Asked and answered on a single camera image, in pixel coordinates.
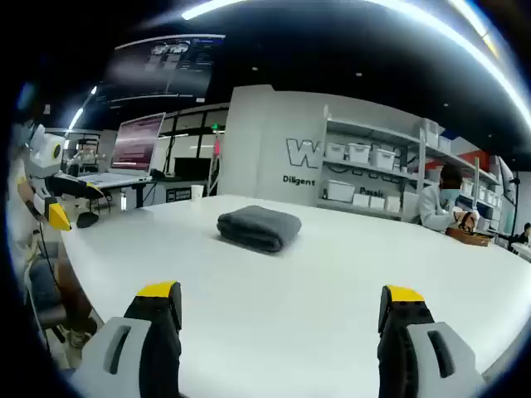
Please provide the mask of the person's left hand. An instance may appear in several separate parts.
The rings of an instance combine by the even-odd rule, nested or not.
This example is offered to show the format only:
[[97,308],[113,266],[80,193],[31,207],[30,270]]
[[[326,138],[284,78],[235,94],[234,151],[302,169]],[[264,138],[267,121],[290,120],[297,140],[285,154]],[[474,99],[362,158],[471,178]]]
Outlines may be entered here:
[[37,221],[42,221],[42,215],[37,211],[34,206],[33,199],[35,192],[33,191],[31,184],[26,178],[21,177],[17,180],[17,192],[28,211],[32,214],[33,218]]

